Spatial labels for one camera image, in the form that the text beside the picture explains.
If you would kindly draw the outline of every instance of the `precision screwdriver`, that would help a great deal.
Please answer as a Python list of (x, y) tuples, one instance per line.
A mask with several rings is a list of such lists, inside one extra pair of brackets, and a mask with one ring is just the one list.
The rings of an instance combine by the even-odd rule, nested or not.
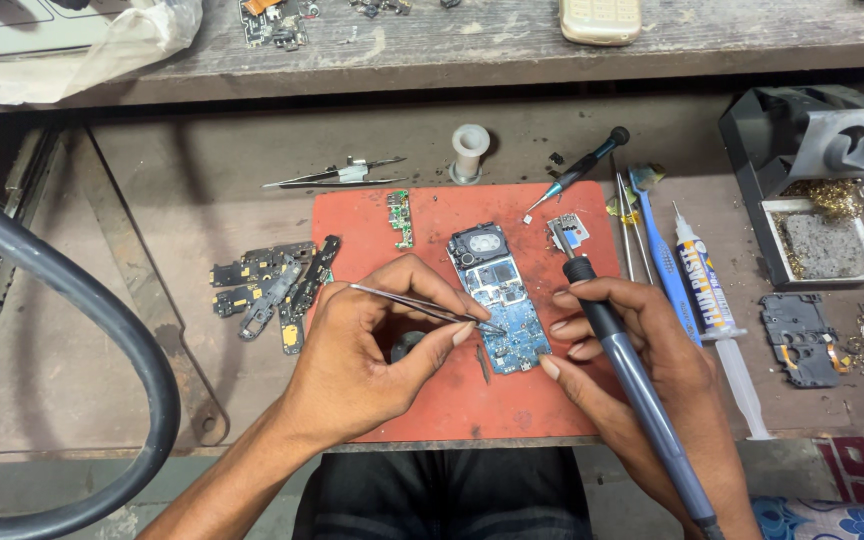
[(556, 180), (552, 182), (552, 185), (545, 190), (542, 197), (535, 201), (535, 204), (529, 206), (529, 209), (525, 210), (525, 214), (532, 212), (532, 209), (537, 207), (541, 202), (546, 201), (549, 197), (558, 195), (569, 186), (572, 186), (573, 182), (579, 180), (585, 176), (586, 173), (591, 171), (593, 167), (599, 163), (599, 160), (606, 156), (606, 154), (612, 152), (617, 146), (622, 146), (627, 142), (629, 142), (629, 129), (625, 129), (622, 126), (612, 128), (608, 138), (601, 146), (596, 148), (592, 153), (586, 153), (581, 159), (576, 161), (571, 167), (563, 172), (561, 176), (556, 178)]
[[(552, 232), (568, 256), (568, 262), (561, 266), (561, 271), (568, 282), (574, 284), (582, 280), (594, 280), (597, 276), (593, 264), (588, 257), (575, 255), (562, 225), (555, 223)], [(579, 306), (582, 307), (588, 324), (592, 326), (595, 338), (602, 344), (602, 349), (625, 395), (629, 398), (635, 416), (638, 417), (662, 466), (668, 472), (672, 485), (675, 486), (678, 497), (681, 498), (692, 522), (698, 526), (704, 538), (723, 539), (713, 505), (709, 502), (706, 490), (703, 489), (702, 483), (692, 469), (686, 450), (682, 447), (672, 422), (669, 421), (666, 408), (656, 395), (656, 389), (652, 386), (649, 375), (642, 368), (642, 361), (632, 347), (629, 335), (625, 332), (625, 325), (619, 319), (616, 309), (607, 300), (580, 298)]]

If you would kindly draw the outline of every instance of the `plastic bag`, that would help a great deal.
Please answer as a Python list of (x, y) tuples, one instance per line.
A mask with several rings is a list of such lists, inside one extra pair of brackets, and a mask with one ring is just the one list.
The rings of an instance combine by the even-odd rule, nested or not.
[(0, 104), (55, 103), (192, 43), (202, 0), (162, 0), (119, 13), (87, 52), (0, 60)]

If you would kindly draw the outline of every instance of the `white spool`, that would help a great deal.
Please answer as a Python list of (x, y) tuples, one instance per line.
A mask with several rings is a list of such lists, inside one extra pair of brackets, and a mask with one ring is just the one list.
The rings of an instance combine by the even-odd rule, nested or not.
[(482, 178), (479, 158), (489, 150), (489, 132), (482, 126), (464, 124), (452, 133), (452, 147), (457, 155), (448, 167), (456, 184), (472, 185)]

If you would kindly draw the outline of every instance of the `red silicone mat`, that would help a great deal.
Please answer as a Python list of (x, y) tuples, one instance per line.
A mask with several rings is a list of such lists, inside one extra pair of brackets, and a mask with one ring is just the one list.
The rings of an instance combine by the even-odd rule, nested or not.
[[(546, 221), (576, 213), (591, 238), (576, 252), (588, 255), (602, 276), (618, 276), (618, 259), (602, 188), (594, 181), (578, 182), (561, 202), (553, 198), (532, 211), (531, 225), (522, 223), (525, 209), (547, 184), (417, 187), (409, 189), (414, 248), (398, 249), (402, 233), (389, 224), (386, 195), (395, 188), (322, 193), (312, 211), (312, 238), (342, 238), (332, 263), (336, 280), (356, 282), (404, 253), (414, 253), (456, 289), (459, 277), (446, 253), (453, 233), (494, 221), (502, 227), (515, 263), (542, 326), (568, 315), (552, 304), (552, 293), (566, 287), (562, 265), (566, 256), (544, 232)], [(550, 339), (552, 351), (564, 357), (570, 343)], [(491, 373), (486, 385), (475, 359), (477, 332), (432, 376), (404, 415), (380, 425), (357, 442), (455, 440), (471, 438), (588, 436), (592, 422), (536, 367), (512, 374)], [(621, 395), (608, 360), (599, 356), (584, 366), (600, 386)]]

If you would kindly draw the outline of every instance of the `blue toothbrush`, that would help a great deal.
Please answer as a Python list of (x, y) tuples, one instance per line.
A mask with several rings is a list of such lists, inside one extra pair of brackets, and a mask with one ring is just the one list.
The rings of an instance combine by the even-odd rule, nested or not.
[(679, 267), (676, 265), (675, 256), (669, 250), (668, 244), (663, 240), (659, 230), (656, 228), (655, 219), (652, 217), (652, 204), (649, 203), (649, 188), (652, 188), (661, 177), (656, 175), (655, 170), (648, 164), (629, 167), (629, 178), (631, 189), (638, 195), (638, 201), (642, 204), (642, 218), (645, 221), (645, 234), (649, 241), (649, 253), (655, 263), (655, 270), (662, 279), (662, 287), (665, 296), (669, 298), (672, 308), (678, 315), (678, 322), (685, 329), (689, 339), (696, 345), (702, 347), (699, 338), (699, 326), (695, 324), (692, 317), (692, 305), (689, 301), (689, 293), (686, 285), (682, 283), (679, 275)]

